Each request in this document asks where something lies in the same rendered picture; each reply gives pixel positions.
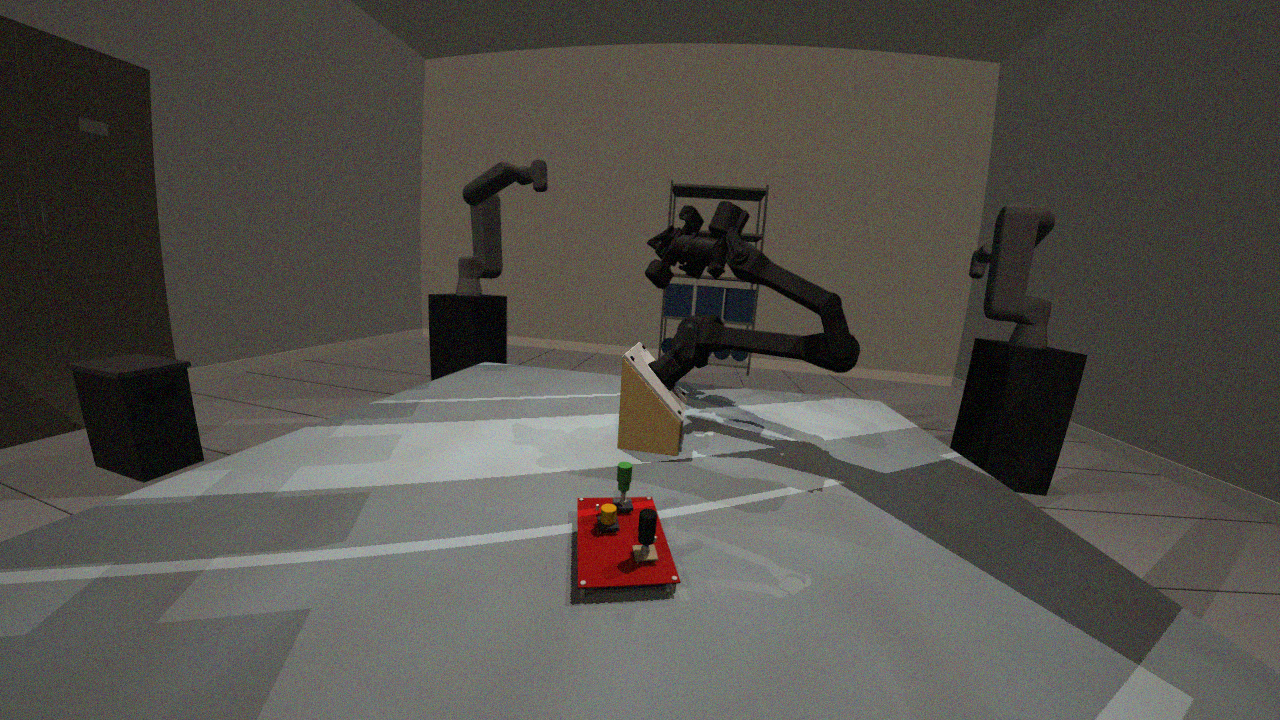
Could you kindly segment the red circuit board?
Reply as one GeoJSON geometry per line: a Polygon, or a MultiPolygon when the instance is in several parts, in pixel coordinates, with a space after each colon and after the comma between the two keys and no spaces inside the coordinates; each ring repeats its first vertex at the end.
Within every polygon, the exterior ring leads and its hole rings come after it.
{"type": "Polygon", "coordinates": [[[579,589],[681,583],[652,497],[625,498],[632,464],[618,462],[621,497],[577,498],[579,589]]]}

